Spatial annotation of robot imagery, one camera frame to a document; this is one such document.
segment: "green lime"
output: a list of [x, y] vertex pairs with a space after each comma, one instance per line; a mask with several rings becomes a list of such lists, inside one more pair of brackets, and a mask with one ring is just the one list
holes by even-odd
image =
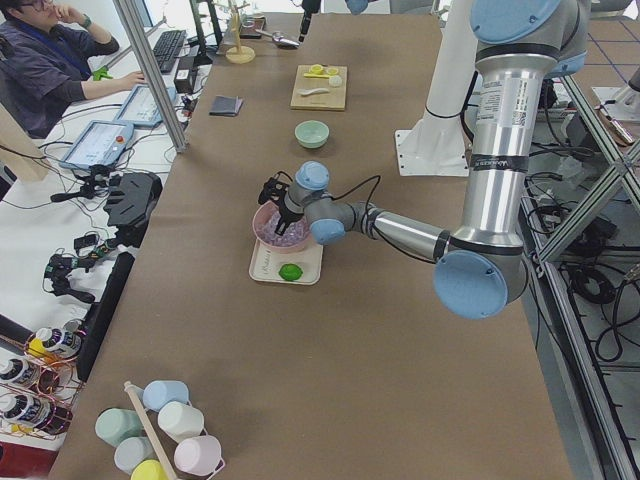
[[278, 275], [287, 282], [295, 282], [302, 276], [302, 269], [295, 263], [285, 263], [280, 267]]

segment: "white tray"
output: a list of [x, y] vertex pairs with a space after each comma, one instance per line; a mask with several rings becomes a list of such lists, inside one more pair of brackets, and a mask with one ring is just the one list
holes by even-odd
[[[294, 253], [278, 253], [259, 240], [253, 248], [249, 276], [258, 282], [287, 283], [289, 285], [313, 285], [320, 280], [322, 245], [311, 242], [304, 250]], [[302, 277], [293, 282], [283, 280], [278, 271], [285, 263], [295, 263], [302, 269]]]

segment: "robotic arm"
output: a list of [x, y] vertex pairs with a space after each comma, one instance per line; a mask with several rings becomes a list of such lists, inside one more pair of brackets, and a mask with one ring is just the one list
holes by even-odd
[[462, 225], [453, 232], [364, 203], [334, 202], [329, 172], [307, 162], [277, 202], [284, 231], [304, 215], [323, 245], [359, 231], [436, 263], [434, 287], [454, 313], [489, 317], [527, 284], [516, 233], [538, 99], [545, 76], [577, 71], [586, 56], [589, 0], [475, 0], [476, 69], [483, 84]]
[[[376, 0], [345, 0], [345, 3], [351, 13], [358, 15], [359, 13], [364, 12], [369, 2], [375, 1]], [[307, 36], [309, 27], [311, 26], [311, 17], [314, 13], [318, 13], [320, 11], [321, 3], [322, 0], [302, 0], [302, 4], [300, 6], [304, 10], [304, 13], [302, 14], [302, 23], [300, 24], [300, 37], [298, 37], [298, 41], [300, 43], [304, 42], [304, 37]]]

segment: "metal frame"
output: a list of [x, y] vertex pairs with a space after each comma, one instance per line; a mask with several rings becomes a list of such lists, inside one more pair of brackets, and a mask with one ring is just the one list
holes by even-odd
[[176, 152], [183, 152], [187, 148], [187, 141], [184, 136], [182, 125], [176, 118], [173, 102], [169, 98], [167, 89], [160, 73], [160, 68], [153, 55], [151, 46], [144, 33], [142, 21], [134, 0], [114, 0], [122, 26], [127, 32], [133, 53], [138, 59], [140, 68], [151, 89], [151, 94], [158, 105], [160, 115], [164, 121], [169, 137], [173, 142]]
[[537, 253], [541, 263], [558, 258], [573, 239], [598, 216], [620, 188], [625, 190], [636, 210], [640, 212], [640, 182], [631, 170], [631, 167], [640, 159], [640, 141], [636, 142], [629, 152], [622, 155], [580, 91], [576, 81], [571, 77], [565, 77], [562, 83], [576, 103], [587, 129], [593, 135], [610, 166], [585, 198], [571, 211], [567, 220], [551, 234], [548, 242], [539, 248]]
[[[599, 373], [593, 365], [589, 346], [585, 343], [582, 335], [580, 321], [576, 318], [571, 303], [564, 293], [565, 285], [563, 279], [550, 262], [556, 260], [563, 253], [573, 239], [597, 217], [620, 188], [624, 189], [636, 210], [640, 212], [640, 182], [631, 168], [640, 159], [640, 141], [636, 142], [626, 154], [622, 154], [600, 123], [597, 113], [592, 109], [575, 80], [571, 77], [565, 77], [563, 83], [574, 100], [587, 129], [602, 150], [609, 163], [609, 168], [598, 179], [578, 206], [572, 210], [569, 217], [547, 239], [541, 235], [533, 234], [537, 261], [539, 262], [537, 273], [539, 276], [547, 278], [554, 292], [568, 342], [576, 360], [582, 383], [588, 393], [592, 410], [600, 426], [600, 431], [606, 441], [615, 473], [621, 480], [636, 480], [635, 465], [621, 437], [622, 432], [618, 428], [619, 419], [616, 413], [611, 410], [608, 392], [605, 390]], [[523, 200], [523, 206], [525, 210], [532, 208], [526, 200]], [[630, 366], [621, 365], [620, 367], [629, 368]]]

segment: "wooden stick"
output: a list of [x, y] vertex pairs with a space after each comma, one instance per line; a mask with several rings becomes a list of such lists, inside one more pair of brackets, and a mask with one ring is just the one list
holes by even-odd
[[240, 41], [240, 13], [236, 10], [231, 17], [231, 30], [236, 38], [237, 53], [242, 53], [242, 43]]
[[173, 470], [173, 465], [171, 465], [171, 462], [169, 461], [169, 457], [167, 457], [167, 454], [162, 448], [162, 444], [160, 443], [160, 439], [158, 438], [156, 431], [153, 429], [153, 425], [151, 424], [151, 420], [149, 420], [149, 417], [147, 416], [147, 412], [144, 411], [144, 406], [142, 405], [140, 398], [138, 398], [138, 394], [136, 393], [134, 387], [135, 385], [130, 381], [127, 380], [126, 382], [124, 382], [124, 391], [127, 392], [127, 395], [129, 395], [129, 399], [131, 399], [133, 408], [138, 414], [138, 418], [142, 423], [144, 431], [147, 432], [147, 437], [151, 442], [153, 451], [156, 452], [156, 456], [158, 457], [160, 465], [162, 465], [162, 469], [164, 470], [165, 475], [169, 480], [179, 480], [176, 476], [176, 472]]

